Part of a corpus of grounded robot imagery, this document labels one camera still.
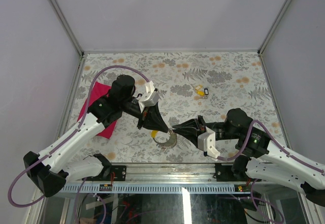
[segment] pink fabric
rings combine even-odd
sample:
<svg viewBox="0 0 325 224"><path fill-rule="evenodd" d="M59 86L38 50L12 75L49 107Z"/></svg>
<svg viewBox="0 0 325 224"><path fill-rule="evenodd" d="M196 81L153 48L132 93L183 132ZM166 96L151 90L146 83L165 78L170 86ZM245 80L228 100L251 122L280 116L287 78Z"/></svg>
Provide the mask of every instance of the pink fabric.
<svg viewBox="0 0 325 224"><path fill-rule="evenodd" d="M107 94L107 92L108 92L108 90L110 88L111 88L111 86L95 82L95 85L94 85L94 87L93 87L93 89L91 91L89 105L91 105L99 97ZM81 111L80 111L80 114L79 114L79 117L78 117L78 121L82 117L82 115L83 115L83 113L85 111L85 107L86 107L86 102L83 104L83 107L81 108ZM113 133L114 128L115 128L115 124L116 124L116 121L113 122L111 125L109 125L108 128L106 128L104 131L102 131L101 133L99 133L97 135L109 139L112 136L112 133Z"/></svg>

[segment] white wall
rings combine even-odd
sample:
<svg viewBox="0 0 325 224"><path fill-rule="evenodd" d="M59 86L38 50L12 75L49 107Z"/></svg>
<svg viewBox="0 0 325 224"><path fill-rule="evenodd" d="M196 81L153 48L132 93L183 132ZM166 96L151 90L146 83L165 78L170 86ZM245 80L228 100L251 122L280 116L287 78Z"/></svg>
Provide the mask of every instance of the white wall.
<svg viewBox="0 0 325 224"><path fill-rule="evenodd" d="M255 49L285 0L58 0L84 50Z"/></svg>
<svg viewBox="0 0 325 224"><path fill-rule="evenodd" d="M0 222L22 223L7 190L24 169L23 156L53 142L78 55L47 0L0 0ZM14 200L28 203L27 176Z"/></svg>
<svg viewBox="0 0 325 224"><path fill-rule="evenodd" d="M324 51L325 0L294 0L264 55L293 149L323 164Z"/></svg>

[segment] robotic arm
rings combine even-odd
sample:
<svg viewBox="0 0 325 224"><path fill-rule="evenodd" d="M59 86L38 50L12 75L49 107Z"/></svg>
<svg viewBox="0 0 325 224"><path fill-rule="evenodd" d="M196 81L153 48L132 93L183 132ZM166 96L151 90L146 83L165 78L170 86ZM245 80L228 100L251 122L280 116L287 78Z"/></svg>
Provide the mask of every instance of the robotic arm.
<svg viewBox="0 0 325 224"><path fill-rule="evenodd" d="M42 157L49 155L40 164L27 172L29 178L42 191L45 197L59 192L66 182L89 176L105 178L110 174L111 163L101 154L89 156L82 161L67 164L76 151L80 150L92 137L103 131L125 112L139 119L138 128L158 130L167 133L168 127L158 109L159 95L150 81L145 84L146 93L137 98L135 80L128 75L120 75L113 83L107 95L100 97L89 106L81 126L78 121L70 130L52 145L38 154L29 152L24 156L28 168ZM53 148L67 140L51 154Z"/></svg>
<svg viewBox="0 0 325 224"><path fill-rule="evenodd" d="M255 127L248 133L253 119L241 109L231 109L224 122L205 123L202 116L173 126L174 132L190 140L204 156L222 161L235 159L232 172L239 180L263 179L290 187L311 202L325 206L325 165L316 163L271 140L269 135ZM215 148L218 140L238 139L235 148L239 157L220 157Z"/></svg>

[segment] red cloth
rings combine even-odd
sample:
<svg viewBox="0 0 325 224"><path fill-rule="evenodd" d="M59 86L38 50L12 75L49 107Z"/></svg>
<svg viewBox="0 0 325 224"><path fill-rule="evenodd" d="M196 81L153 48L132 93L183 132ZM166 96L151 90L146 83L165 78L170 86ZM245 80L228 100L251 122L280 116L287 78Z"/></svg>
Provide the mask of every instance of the red cloth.
<svg viewBox="0 0 325 224"><path fill-rule="evenodd" d="M89 105L91 105L99 97L107 94L107 92L108 92L108 90L110 88L111 88L111 86L95 82L95 85L94 85L94 87L93 87L93 89L91 91ZM81 111L80 111L80 114L79 114L79 117L78 117L78 121L83 116L83 113L85 111L85 107L86 107L86 102L83 104L83 106L81 108ZM109 125L108 128L106 128L104 131L102 131L101 133L99 133L97 135L109 139L112 136L112 133L113 133L114 128L115 128L115 124L116 124L116 121L113 122L111 125Z"/></svg>

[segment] patterned table surface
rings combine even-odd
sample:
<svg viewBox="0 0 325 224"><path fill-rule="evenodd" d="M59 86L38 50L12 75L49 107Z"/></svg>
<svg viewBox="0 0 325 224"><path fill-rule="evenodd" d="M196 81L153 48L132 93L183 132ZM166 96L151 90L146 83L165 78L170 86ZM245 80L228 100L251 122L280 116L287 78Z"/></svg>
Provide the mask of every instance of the patterned table surface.
<svg viewBox="0 0 325 224"><path fill-rule="evenodd" d="M255 52L88 54L69 127L77 121L95 74L111 65L138 69L154 82L161 97L159 109L169 127L197 115L203 115L205 122L223 121L229 109L241 108L284 142L261 62ZM136 94L144 92L145 80L127 70L108 70L97 81L111 85L120 74L135 78ZM207 99L196 94L194 88L199 84L209 89ZM136 125L137 119L124 113L117 121L111 139L94 137L72 161L101 153L115 163L215 162L210 157L203 157L202 151L182 136L178 136L173 149L161 149L152 140L149 130L138 130ZM236 140L218 141L216 148L222 156L233 156L237 152L235 144Z"/></svg>

